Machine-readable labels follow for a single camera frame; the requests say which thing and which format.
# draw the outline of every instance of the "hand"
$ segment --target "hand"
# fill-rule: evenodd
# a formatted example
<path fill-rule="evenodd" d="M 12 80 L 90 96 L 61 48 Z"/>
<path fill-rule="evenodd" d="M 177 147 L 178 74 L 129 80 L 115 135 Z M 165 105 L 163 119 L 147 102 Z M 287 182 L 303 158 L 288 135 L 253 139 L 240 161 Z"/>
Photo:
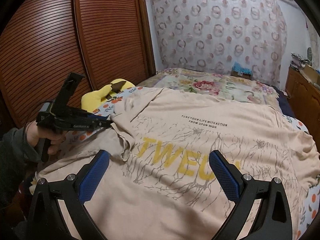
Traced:
<path fill-rule="evenodd" d="M 40 138 L 47 138 L 51 140 L 51 146 L 48 148 L 48 154 L 54 155 L 57 153 L 60 144 L 63 142 L 63 138 L 67 133 L 64 131 L 62 134 L 57 134 L 50 129 L 37 126 L 36 121 L 29 123 L 26 127 L 27 141 L 35 147 Z"/>

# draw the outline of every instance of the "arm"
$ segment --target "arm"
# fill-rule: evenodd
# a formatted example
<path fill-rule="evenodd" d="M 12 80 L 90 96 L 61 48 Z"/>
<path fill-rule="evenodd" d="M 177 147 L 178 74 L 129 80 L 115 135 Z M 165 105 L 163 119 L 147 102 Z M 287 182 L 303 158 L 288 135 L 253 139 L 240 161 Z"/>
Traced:
<path fill-rule="evenodd" d="M 41 155 L 34 150 L 39 138 L 51 140 L 48 154 L 55 154 L 64 134 L 55 134 L 51 130 L 30 123 L 22 138 L 23 129 L 11 129 L 0 142 L 0 209 L 8 205 L 25 176 L 26 162 L 39 162 Z"/>

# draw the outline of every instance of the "brown slatted door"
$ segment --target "brown slatted door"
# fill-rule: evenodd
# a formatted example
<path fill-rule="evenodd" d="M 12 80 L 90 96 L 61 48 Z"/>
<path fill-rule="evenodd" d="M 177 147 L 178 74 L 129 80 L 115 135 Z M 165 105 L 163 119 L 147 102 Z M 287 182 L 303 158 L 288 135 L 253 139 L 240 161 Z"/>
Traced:
<path fill-rule="evenodd" d="M 147 76 L 137 0 L 80 0 L 84 38 L 98 88 Z"/>
<path fill-rule="evenodd" d="M 35 105 L 55 97 L 69 72 L 85 73 L 71 0 L 26 0 L 0 36 L 1 91 L 17 126 Z M 89 91 L 85 78 L 69 104 L 80 107 Z"/>

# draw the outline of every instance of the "blue gripper pad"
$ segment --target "blue gripper pad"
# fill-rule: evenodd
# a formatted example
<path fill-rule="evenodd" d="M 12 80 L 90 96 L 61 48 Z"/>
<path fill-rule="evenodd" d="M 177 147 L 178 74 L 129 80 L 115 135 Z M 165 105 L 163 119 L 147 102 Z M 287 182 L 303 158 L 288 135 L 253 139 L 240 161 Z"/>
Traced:
<path fill-rule="evenodd" d="M 226 194 L 228 200 L 238 203 L 239 201 L 239 185 L 231 175 L 229 169 L 223 163 L 216 151 L 209 155 L 209 165 L 215 174 L 223 192 Z"/>
<path fill-rule="evenodd" d="M 91 200 L 109 166 L 109 153 L 103 151 L 79 185 L 79 200 L 82 204 Z"/>

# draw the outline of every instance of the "t-shirt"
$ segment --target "t-shirt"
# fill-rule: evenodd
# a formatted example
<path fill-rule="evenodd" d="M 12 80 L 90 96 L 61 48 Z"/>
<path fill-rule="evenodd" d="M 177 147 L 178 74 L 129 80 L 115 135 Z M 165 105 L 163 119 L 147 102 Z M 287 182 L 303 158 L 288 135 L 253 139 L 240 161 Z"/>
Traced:
<path fill-rule="evenodd" d="M 113 130 L 39 174 L 64 179 L 99 149 L 109 151 L 109 168 L 85 203 L 108 239 L 211 239 L 234 206 L 209 167 L 213 150 L 255 179 L 279 177 L 297 231 L 302 202 L 320 174 L 319 154 L 312 137 L 294 130 L 271 106 L 151 88 L 119 102 L 111 118 Z M 250 230 L 259 202 L 239 238 Z"/>

